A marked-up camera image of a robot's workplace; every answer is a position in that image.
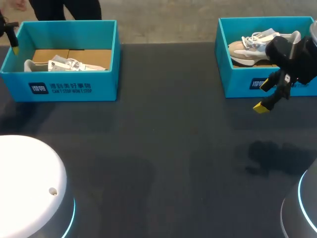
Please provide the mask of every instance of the concrete floor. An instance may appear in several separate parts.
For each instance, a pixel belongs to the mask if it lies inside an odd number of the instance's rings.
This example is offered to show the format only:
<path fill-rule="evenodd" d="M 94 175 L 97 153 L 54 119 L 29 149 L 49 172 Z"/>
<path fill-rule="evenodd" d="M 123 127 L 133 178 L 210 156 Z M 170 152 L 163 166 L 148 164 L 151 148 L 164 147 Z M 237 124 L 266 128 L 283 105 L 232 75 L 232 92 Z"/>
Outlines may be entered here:
<path fill-rule="evenodd" d="M 100 0 L 103 19 L 116 19 L 123 43 L 214 41 L 219 17 L 308 15 L 317 17 L 316 0 Z M 7 8 L 10 21 L 36 20 Z M 0 45 L 8 45 L 6 37 Z"/>

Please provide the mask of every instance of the black pants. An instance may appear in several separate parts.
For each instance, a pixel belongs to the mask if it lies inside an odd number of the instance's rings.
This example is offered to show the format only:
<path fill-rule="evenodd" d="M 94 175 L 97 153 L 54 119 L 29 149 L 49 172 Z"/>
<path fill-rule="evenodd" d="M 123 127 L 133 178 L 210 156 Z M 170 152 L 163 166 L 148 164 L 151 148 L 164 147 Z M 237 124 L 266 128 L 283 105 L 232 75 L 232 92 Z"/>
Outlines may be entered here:
<path fill-rule="evenodd" d="M 101 20 L 99 0 L 29 0 L 39 21 L 65 20 L 63 6 L 75 20 Z"/>

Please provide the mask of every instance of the table surface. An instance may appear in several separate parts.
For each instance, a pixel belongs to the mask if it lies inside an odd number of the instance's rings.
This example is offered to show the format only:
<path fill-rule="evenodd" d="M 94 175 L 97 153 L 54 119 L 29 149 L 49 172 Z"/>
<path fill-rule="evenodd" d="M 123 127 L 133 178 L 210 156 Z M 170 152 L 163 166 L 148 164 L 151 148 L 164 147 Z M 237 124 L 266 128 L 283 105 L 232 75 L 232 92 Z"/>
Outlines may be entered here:
<path fill-rule="evenodd" d="M 116 102 L 15 103 L 0 81 L 0 133 L 60 155 L 81 238 L 283 237 L 283 198 L 317 155 L 317 98 L 258 115 L 259 99 L 225 99 L 213 49 L 122 45 Z"/>

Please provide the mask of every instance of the sneaker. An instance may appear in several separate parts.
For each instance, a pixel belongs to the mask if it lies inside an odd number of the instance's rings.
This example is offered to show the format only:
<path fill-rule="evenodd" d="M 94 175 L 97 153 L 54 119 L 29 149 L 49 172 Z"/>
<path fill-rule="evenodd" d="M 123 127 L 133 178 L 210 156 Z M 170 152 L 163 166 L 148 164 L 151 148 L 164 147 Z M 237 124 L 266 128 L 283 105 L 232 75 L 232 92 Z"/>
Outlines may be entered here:
<path fill-rule="evenodd" d="M 272 28 L 263 32 L 255 32 L 251 37 L 242 37 L 228 46 L 231 58 L 243 65 L 253 66 L 260 60 L 268 60 L 265 48 L 275 36 L 282 36 L 293 44 L 301 40 L 301 33 L 294 31 L 292 34 L 280 34 Z"/>
<path fill-rule="evenodd" d="M 28 59 L 24 63 L 24 72 L 47 72 L 47 71 L 97 71 L 106 70 L 97 65 L 81 63 L 75 59 L 65 59 L 55 56 L 48 62 L 33 62 Z"/>

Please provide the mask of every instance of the blue box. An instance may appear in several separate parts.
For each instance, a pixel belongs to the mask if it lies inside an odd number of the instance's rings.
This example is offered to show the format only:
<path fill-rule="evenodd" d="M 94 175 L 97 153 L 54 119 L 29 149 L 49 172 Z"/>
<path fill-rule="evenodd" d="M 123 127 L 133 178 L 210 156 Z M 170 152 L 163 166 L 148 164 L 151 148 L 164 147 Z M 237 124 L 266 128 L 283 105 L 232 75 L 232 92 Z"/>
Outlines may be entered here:
<path fill-rule="evenodd" d="M 1 77 L 17 102 L 114 101 L 120 65 L 117 21 L 30 21 L 17 33 L 19 54 L 9 49 Z M 111 50 L 105 71 L 23 72 L 37 49 Z M 56 91 L 52 85 L 74 85 L 76 91 Z"/>
<path fill-rule="evenodd" d="M 242 36 L 251 36 L 254 32 L 262 32 L 269 28 L 283 34 L 297 30 L 302 37 L 309 36 L 309 27 L 313 22 L 314 20 L 308 16 L 220 18 L 215 41 L 215 55 L 226 98 L 270 95 L 275 89 L 272 88 L 266 93 L 260 89 L 260 85 L 272 72 L 279 69 L 278 67 L 233 67 L 228 44 L 241 41 Z M 317 80 L 307 85 L 296 83 L 291 90 L 291 96 L 316 95 Z"/>

